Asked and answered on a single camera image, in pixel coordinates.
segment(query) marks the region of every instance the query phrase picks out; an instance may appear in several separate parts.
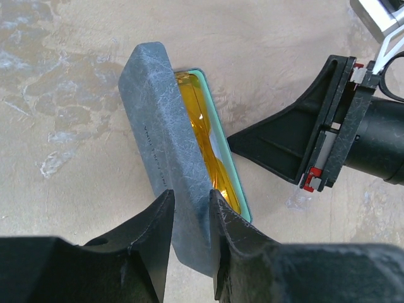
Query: scratched gray surface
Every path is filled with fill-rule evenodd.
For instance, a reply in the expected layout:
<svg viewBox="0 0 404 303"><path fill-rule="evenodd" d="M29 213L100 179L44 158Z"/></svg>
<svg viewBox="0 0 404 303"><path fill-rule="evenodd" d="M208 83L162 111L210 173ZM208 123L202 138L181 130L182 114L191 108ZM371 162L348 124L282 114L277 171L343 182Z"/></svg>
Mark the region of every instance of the scratched gray surface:
<svg viewBox="0 0 404 303"><path fill-rule="evenodd" d="M348 1L0 0L0 234L83 244L153 201L117 82L136 45L200 67L227 135L293 102L330 54L377 43ZM404 66L389 73L404 93ZM344 168L297 190L235 157L254 224L280 242L404 246L404 190ZM213 302L211 280L170 255L166 302Z"/></svg>
<svg viewBox="0 0 404 303"><path fill-rule="evenodd" d="M155 196L173 189L172 245L180 262L212 276L211 181L164 46L136 46L119 92Z"/></svg>

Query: beige table surface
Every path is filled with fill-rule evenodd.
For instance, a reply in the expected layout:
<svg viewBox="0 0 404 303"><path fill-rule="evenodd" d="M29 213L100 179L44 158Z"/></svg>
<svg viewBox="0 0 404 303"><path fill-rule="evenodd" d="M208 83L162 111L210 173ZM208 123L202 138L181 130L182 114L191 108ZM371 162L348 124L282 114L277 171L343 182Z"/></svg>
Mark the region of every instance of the beige table surface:
<svg viewBox="0 0 404 303"><path fill-rule="evenodd" d="M117 92L137 44L161 41L174 68L206 72L227 135L292 103L330 54L366 63L378 47L345 0L0 5L0 234L79 244L153 201ZM270 237L404 246L402 187L344 168L333 189L309 194L234 158ZM212 280L172 253L165 301L213 302Z"/></svg>

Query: white cable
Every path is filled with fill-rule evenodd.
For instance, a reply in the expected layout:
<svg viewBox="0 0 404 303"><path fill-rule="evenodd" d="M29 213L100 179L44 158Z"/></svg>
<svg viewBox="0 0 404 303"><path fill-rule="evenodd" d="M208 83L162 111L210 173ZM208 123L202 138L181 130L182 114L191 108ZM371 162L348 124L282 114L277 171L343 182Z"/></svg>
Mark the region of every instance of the white cable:
<svg viewBox="0 0 404 303"><path fill-rule="evenodd" d="M401 33L404 32L404 25L400 26L397 28L394 32L390 33L383 41L380 47L379 54L377 55L376 58L376 63L373 68L373 74L378 74L384 66L387 64L387 62L394 57L395 54L398 53L398 51L403 47L404 45L404 37L401 38L400 41L397 42L397 44L386 54L387 47L389 46L390 42L399 36Z"/></svg>

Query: yellow plastic object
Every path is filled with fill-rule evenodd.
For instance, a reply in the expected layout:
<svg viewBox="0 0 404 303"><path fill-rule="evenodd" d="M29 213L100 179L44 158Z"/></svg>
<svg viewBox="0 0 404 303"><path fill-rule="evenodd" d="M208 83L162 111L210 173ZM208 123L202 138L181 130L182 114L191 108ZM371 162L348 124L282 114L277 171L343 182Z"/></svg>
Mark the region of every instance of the yellow plastic object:
<svg viewBox="0 0 404 303"><path fill-rule="evenodd" d="M199 79L194 74L175 73L182 98L184 99L191 125L198 141L199 148L205 161L206 168L213 188L218 189L230 207L238 214L241 213L233 185L222 161L215 155L212 145L215 143L215 134L210 127L208 109Z"/></svg>

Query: gray box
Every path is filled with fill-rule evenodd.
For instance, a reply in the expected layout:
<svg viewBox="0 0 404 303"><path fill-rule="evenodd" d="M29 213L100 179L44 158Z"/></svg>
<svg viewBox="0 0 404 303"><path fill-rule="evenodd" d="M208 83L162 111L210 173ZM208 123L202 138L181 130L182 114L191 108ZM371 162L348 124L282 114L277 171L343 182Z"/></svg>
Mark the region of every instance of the gray box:
<svg viewBox="0 0 404 303"><path fill-rule="evenodd" d="M138 45L118 87L155 196L174 190L175 253L186 266L212 276L212 184L165 47L159 42Z"/></svg>

